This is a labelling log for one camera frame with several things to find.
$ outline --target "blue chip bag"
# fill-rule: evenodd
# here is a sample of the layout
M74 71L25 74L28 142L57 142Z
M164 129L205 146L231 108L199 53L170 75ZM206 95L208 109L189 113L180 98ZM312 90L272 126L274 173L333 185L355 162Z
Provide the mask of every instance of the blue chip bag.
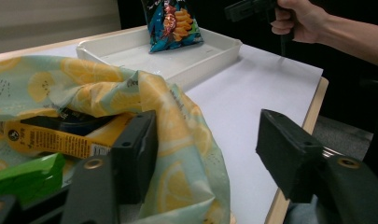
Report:
M203 42L187 0L142 0L150 53Z

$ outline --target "yellow patterned fabric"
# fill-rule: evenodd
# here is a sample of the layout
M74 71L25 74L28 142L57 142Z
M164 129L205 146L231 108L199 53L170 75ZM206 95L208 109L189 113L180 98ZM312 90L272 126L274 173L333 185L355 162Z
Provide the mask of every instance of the yellow patterned fabric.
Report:
M156 111L156 169L133 223L230 223L222 153L201 109L178 86L147 72L74 58L0 62L0 121L55 117L66 107L95 117ZM0 135L0 169L30 159Z

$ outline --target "person's arm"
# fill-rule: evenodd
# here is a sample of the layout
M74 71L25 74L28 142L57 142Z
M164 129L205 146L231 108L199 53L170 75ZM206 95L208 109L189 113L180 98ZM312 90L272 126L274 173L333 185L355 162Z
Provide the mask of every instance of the person's arm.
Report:
M278 0L278 5L294 13L276 10L275 34L287 34L294 27L295 41L327 45L378 65L377 25L330 15L308 0Z

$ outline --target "human hand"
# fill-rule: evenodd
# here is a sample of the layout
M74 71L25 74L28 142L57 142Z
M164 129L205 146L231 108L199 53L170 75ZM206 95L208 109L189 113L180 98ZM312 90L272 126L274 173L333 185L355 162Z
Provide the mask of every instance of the human hand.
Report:
M294 41L317 43L329 14L308 0L278 0L276 20L271 22L276 35L286 35L294 28Z

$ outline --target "table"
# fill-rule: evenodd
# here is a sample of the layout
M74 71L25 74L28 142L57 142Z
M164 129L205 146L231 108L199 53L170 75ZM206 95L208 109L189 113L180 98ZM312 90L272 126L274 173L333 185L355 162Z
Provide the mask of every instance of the table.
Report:
M79 42L130 30L2 53L0 60L28 54L76 57ZM260 110L285 114L311 133L328 86L321 75L320 68L242 45L236 63L186 91L223 152L238 223L282 223L288 201L256 154Z

